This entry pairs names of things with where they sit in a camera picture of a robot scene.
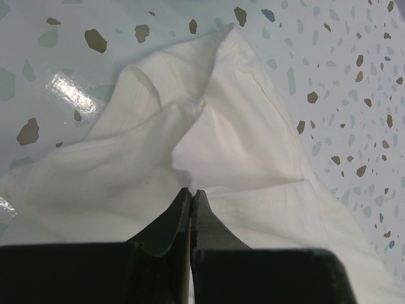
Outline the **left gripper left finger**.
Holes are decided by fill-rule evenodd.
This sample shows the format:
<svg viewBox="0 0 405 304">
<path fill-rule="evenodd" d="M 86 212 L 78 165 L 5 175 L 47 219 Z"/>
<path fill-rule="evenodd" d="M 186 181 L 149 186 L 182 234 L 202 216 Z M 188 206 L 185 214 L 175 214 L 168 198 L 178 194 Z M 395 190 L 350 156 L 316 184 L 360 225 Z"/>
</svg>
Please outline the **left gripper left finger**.
<svg viewBox="0 0 405 304">
<path fill-rule="evenodd" d="M 192 195 L 182 188 L 170 206 L 128 240 L 136 245 L 127 303 L 188 303 Z"/>
</svg>

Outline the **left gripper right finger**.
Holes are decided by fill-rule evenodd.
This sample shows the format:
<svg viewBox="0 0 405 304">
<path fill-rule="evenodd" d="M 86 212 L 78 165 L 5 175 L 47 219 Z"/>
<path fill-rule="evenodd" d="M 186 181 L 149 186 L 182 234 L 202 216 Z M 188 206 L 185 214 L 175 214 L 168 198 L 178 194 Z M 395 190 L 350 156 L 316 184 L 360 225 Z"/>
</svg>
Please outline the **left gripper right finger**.
<svg viewBox="0 0 405 304">
<path fill-rule="evenodd" d="M 190 267 L 195 303 L 225 303 L 232 299 L 238 271 L 233 263 L 251 248 L 214 214 L 208 197 L 198 190 L 192 199 Z"/>
</svg>

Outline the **white printed t shirt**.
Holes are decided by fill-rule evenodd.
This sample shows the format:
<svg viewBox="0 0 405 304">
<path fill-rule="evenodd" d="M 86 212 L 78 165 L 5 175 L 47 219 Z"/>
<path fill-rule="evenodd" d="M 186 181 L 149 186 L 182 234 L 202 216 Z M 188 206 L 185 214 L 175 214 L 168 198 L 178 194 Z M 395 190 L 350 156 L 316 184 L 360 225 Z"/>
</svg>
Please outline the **white printed t shirt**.
<svg viewBox="0 0 405 304">
<path fill-rule="evenodd" d="M 1 196 L 57 239 L 123 241 L 183 187 L 249 246 L 330 250 L 359 303 L 404 302 L 235 25 L 126 67 L 86 138 L 14 168 Z"/>
</svg>

